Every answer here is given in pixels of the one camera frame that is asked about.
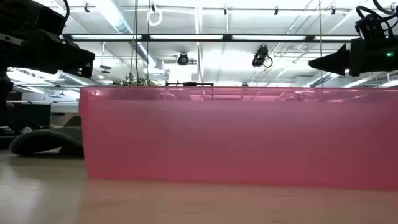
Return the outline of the black aluminium rig frame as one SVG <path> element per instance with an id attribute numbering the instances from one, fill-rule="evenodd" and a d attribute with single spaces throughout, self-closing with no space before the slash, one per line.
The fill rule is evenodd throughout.
<path id="1" fill-rule="evenodd" d="M 74 42 L 303 42 L 345 43 L 355 35 L 260 35 L 260 34 L 63 34 Z"/>

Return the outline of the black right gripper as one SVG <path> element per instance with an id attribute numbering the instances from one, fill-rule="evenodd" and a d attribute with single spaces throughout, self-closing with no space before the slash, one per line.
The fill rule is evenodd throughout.
<path id="1" fill-rule="evenodd" d="M 311 60 L 308 65 L 317 70 L 345 76 L 346 69 L 349 69 L 349 56 L 352 77 L 368 72 L 398 70 L 398 37 L 353 39 L 350 51 L 343 44 L 335 53 Z"/>

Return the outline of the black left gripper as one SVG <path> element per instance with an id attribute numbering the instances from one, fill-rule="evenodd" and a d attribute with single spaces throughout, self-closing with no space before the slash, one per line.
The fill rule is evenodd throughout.
<path id="1" fill-rule="evenodd" d="M 91 78 L 95 54 L 41 30 L 0 31 L 0 68 L 20 67 Z"/>

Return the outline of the green potted plant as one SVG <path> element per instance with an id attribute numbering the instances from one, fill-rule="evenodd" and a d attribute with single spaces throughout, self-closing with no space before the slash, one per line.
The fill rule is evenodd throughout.
<path id="1" fill-rule="evenodd" d="M 156 86 L 157 84 L 153 82 L 148 75 L 143 77 L 134 76 L 132 73 L 125 76 L 122 80 L 113 81 L 115 86 Z"/>

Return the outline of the black background cabinet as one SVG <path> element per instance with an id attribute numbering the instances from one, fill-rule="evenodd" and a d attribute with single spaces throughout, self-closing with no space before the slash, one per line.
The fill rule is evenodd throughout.
<path id="1" fill-rule="evenodd" d="M 10 111 L 12 114 L 39 126 L 48 126 L 50 124 L 50 104 L 14 103 L 14 107 Z"/>

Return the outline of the dark grey baseball cap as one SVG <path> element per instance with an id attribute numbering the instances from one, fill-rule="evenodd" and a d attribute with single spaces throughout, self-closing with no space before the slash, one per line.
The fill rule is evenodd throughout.
<path id="1" fill-rule="evenodd" d="M 22 134 L 9 150 L 18 156 L 30 156 L 59 148 L 63 156 L 84 158 L 81 118 L 74 116 L 60 128 L 47 128 Z"/>

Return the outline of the red translucent plastic bin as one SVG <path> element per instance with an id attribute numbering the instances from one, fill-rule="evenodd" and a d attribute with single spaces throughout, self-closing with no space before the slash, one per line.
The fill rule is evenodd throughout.
<path id="1" fill-rule="evenodd" d="M 90 177 L 398 191 L 398 88 L 93 86 Z"/>

